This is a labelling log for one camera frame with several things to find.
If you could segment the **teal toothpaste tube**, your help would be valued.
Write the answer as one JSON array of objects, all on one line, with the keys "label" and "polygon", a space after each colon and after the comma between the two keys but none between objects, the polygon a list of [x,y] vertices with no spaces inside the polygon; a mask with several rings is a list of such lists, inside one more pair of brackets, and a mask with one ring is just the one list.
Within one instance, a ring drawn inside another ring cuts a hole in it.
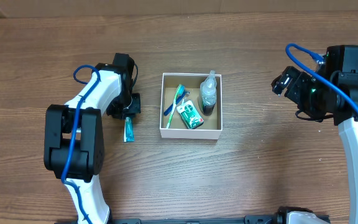
[{"label": "teal toothpaste tube", "polygon": [[124,142],[134,142],[134,130],[132,125],[132,118],[126,117],[124,126]]}]

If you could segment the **blue disposable razor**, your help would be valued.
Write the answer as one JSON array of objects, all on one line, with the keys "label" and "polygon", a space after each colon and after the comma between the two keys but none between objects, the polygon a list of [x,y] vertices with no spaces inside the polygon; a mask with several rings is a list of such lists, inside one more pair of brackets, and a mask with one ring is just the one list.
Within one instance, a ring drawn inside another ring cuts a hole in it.
[{"label": "blue disposable razor", "polygon": [[[181,102],[181,100],[184,99],[184,97],[185,97],[186,95],[189,95],[189,94],[190,94],[190,92],[185,90],[180,96],[177,97],[176,104],[178,105],[179,102]],[[169,114],[171,113],[172,109],[173,109],[173,105],[171,104],[171,105],[163,112],[163,115],[164,115],[164,116],[169,115]]]}]

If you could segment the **green white toothbrush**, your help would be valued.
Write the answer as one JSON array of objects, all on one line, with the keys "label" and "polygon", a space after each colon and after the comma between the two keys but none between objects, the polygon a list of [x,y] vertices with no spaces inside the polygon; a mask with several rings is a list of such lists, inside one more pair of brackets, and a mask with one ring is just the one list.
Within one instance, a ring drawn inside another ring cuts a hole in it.
[{"label": "green white toothbrush", "polygon": [[172,122],[172,118],[173,118],[173,114],[175,112],[175,108],[177,106],[177,99],[179,96],[182,96],[183,92],[185,91],[185,86],[182,85],[182,84],[179,84],[177,86],[177,89],[176,89],[176,92],[175,92],[175,95],[174,95],[174,99],[173,99],[173,103],[172,103],[172,110],[170,112],[170,116],[169,116],[169,119],[168,119],[168,123],[166,125],[166,128],[168,129],[171,125],[171,122]]}]

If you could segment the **green white soap packet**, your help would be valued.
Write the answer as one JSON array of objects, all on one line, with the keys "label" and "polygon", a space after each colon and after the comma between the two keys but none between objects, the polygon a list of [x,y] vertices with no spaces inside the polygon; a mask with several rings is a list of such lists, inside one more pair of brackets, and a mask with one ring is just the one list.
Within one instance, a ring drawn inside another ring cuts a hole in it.
[{"label": "green white soap packet", "polygon": [[188,129],[196,129],[204,123],[204,119],[191,100],[182,102],[177,106],[177,111]]}]

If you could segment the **clear dark spray bottle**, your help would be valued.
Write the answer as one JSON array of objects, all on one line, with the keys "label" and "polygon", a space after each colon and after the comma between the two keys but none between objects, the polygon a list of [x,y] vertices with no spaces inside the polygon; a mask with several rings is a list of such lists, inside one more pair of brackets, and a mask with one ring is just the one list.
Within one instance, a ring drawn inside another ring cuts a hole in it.
[{"label": "clear dark spray bottle", "polygon": [[201,112],[209,116],[213,113],[216,104],[216,74],[211,70],[205,81],[200,84],[198,104]]}]

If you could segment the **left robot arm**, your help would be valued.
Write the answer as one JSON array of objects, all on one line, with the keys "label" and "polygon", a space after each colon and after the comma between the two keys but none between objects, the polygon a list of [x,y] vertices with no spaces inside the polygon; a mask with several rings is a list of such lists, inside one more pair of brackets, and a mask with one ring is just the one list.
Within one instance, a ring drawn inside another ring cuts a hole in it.
[{"label": "left robot arm", "polygon": [[99,179],[104,162],[102,117],[124,120],[124,139],[130,139],[132,119],[140,113],[140,95],[132,91],[138,66],[129,60],[89,69],[91,78],[79,94],[46,110],[44,165],[68,189],[77,223],[112,223]]}]

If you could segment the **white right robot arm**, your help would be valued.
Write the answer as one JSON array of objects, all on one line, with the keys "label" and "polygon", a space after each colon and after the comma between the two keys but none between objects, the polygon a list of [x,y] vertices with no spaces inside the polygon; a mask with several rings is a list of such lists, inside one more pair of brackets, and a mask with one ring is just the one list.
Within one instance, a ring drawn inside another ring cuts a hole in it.
[{"label": "white right robot arm", "polygon": [[[319,74],[344,91],[358,106],[358,68],[323,67]],[[310,121],[333,118],[344,146],[350,193],[350,223],[358,223],[358,117],[343,97],[295,67],[287,67],[272,82],[272,91],[283,94],[307,114]]]}]

